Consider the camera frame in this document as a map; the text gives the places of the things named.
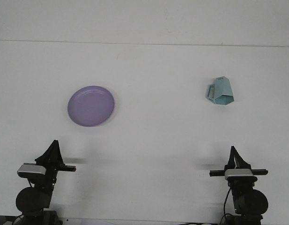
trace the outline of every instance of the cable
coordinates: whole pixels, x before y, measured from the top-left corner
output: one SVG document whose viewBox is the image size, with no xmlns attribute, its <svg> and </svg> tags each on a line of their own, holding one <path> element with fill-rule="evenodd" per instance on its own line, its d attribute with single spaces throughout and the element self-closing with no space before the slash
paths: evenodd
<svg viewBox="0 0 289 225">
<path fill-rule="evenodd" d="M 230 213 L 226 213 L 225 215 L 223 215 L 222 217 L 221 217 L 221 220 L 220 220 L 220 225 L 222 225 L 222 219 L 226 216 L 226 215 L 229 215 L 229 216 L 231 216 L 231 217 L 234 217 L 234 215 L 232 215 L 232 214 L 230 214 Z"/>
<path fill-rule="evenodd" d="M 14 221 L 12 222 L 12 225 L 14 225 L 15 221 L 16 221 L 18 218 L 21 219 L 21 221 L 23 222 L 23 218 L 21 218 L 21 216 L 23 216 L 23 214 L 15 217 Z"/>
<path fill-rule="evenodd" d="M 231 191 L 231 188 L 229 188 L 229 191 L 228 191 L 228 193 L 227 193 L 227 196 L 225 197 L 224 204 L 223 204 L 223 216 L 224 216 L 224 218 L 225 218 L 225 221 L 227 221 L 227 216 L 226 216 L 226 213 L 225 213 L 225 205 L 226 205 L 226 203 L 227 203 L 227 199 L 228 199 L 228 197 L 229 197 L 230 191 Z"/>
</svg>

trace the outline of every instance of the purple plate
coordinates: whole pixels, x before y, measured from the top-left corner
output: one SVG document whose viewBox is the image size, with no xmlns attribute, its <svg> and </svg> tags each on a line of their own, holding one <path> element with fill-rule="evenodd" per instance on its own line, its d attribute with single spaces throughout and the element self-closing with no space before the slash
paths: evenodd
<svg viewBox="0 0 289 225">
<path fill-rule="evenodd" d="M 111 116 L 113 109 L 112 94 L 100 86 L 88 86 L 78 90 L 67 106 L 72 121 L 85 127 L 103 123 Z"/>
</svg>

